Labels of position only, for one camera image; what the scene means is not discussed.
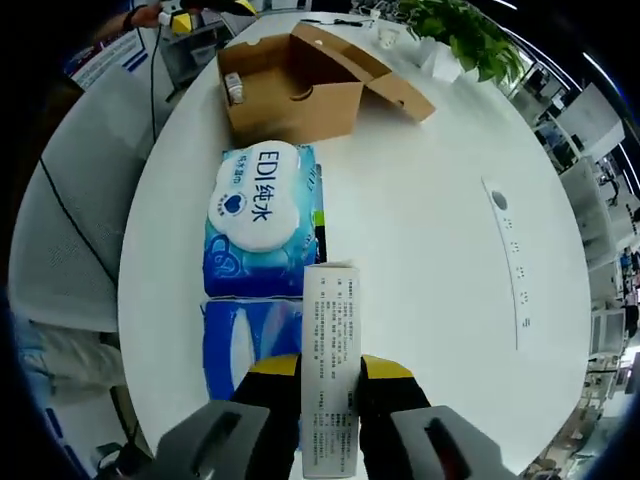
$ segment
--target small bottle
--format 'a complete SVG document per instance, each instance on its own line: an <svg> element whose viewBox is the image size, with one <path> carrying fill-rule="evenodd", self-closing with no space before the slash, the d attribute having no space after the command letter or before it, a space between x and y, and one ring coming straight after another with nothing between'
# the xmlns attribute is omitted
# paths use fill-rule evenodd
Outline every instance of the small bottle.
<svg viewBox="0 0 640 480"><path fill-rule="evenodd" d="M238 75L238 72L226 74L224 76L224 83L227 87L227 92L229 93L231 103L243 103L244 93L242 88L242 80L240 80L240 75Z"/></svg>

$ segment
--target box lid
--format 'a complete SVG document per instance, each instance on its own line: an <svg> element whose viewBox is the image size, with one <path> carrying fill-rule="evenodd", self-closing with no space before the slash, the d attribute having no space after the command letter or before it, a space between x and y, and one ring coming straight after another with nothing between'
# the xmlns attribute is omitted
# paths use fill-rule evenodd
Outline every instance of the box lid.
<svg viewBox="0 0 640 480"><path fill-rule="evenodd" d="M292 35L343 65L367 88L394 103L413 119L424 120L435 111L433 104L409 82L348 41L304 22L296 25Z"/></svg>

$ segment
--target cloud-shaped logo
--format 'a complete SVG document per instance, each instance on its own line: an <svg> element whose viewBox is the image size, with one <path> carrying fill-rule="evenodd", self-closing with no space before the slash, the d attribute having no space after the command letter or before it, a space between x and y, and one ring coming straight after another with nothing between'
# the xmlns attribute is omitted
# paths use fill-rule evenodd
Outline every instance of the cloud-shaped logo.
<svg viewBox="0 0 640 480"><path fill-rule="evenodd" d="M294 234L300 158L285 142L262 142L224 160L209 203L211 224L247 252L280 248Z"/></svg>

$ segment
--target person's arm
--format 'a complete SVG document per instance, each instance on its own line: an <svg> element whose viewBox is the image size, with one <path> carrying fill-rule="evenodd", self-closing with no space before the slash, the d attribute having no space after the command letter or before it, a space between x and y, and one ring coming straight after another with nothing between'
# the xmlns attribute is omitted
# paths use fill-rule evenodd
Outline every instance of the person's arm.
<svg viewBox="0 0 640 480"><path fill-rule="evenodd" d="M131 15L131 29L133 28L156 28L159 25L158 15L162 11L160 3L155 5L145 5L138 7ZM106 40L125 30L125 20L131 12L121 13L109 19L100 29L93 35L92 43L98 43Z"/></svg>

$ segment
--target potted plant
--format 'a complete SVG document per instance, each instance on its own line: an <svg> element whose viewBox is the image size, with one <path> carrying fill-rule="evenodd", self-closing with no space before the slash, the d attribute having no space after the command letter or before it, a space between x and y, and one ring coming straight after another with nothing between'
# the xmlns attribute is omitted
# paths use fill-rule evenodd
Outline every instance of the potted plant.
<svg viewBox="0 0 640 480"><path fill-rule="evenodd" d="M522 73L518 51L490 19L464 0L401 0L412 36L421 39L418 63L435 77L452 82L478 71L478 80L500 83Z"/></svg>

